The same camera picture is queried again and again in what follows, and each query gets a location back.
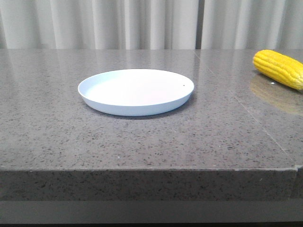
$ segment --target white plate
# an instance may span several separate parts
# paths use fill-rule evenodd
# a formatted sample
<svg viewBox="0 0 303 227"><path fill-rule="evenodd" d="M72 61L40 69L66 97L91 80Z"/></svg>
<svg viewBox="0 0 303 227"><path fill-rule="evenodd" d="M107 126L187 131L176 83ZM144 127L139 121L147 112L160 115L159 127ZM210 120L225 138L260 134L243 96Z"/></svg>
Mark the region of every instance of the white plate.
<svg viewBox="0 0 303 227"><path fill-rule="evenodd" d="M164 113L183 105L194 83L180 74L132 69L97 74L82 81L78 91L90 107L121 116Z"/></svg>

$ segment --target curtain fold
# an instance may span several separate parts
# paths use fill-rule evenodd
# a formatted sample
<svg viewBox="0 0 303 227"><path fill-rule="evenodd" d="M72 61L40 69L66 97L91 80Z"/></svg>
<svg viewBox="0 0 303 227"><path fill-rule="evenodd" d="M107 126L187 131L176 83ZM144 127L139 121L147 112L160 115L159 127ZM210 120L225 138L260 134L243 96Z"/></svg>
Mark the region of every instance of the curtain fold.
<svg viewBox="0 0 303 227"><path fill-rule="evenodd" d="M302 0L0 0L0 48L302 49Z"/></svg>

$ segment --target white curtain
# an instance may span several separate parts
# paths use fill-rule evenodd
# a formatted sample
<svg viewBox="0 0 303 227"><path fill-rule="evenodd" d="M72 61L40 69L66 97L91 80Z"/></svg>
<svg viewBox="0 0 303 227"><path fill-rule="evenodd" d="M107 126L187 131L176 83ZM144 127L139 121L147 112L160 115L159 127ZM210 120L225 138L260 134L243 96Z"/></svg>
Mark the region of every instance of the white curtain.
<svg viewBox="0 0 303 227"><path fill-rule="evenodd" d="M303 0L0 0L0 48L302 49Z"/></svg>

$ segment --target yellow corn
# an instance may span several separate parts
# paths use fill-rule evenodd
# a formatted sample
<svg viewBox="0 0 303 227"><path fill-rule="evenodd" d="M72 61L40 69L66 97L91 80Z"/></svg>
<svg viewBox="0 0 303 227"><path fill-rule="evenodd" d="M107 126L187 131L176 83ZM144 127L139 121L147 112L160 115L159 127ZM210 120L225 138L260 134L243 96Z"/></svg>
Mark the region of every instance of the yellow corn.
<svg viewBox="0 0 303 227"><path fill-rule="evenodd" d="M303 64L272 50L262 50L253 58L255 67L266 76L299 91L303 90Z"/></svg>

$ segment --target countertop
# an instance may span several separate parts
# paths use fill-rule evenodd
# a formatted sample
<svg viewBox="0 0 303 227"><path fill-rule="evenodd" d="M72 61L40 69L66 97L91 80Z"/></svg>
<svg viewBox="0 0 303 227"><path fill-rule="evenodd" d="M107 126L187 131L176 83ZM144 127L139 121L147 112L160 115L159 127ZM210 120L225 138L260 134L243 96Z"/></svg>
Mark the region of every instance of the countertop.
<svg viewBox="0 0 303 227"><path fill-rule="evenodd" d="M303 95L256 71L256 51L0 50L0 200L303 198ZM176 72L195 89L159 115L88 107L78 84L120 69Z"/></svg>

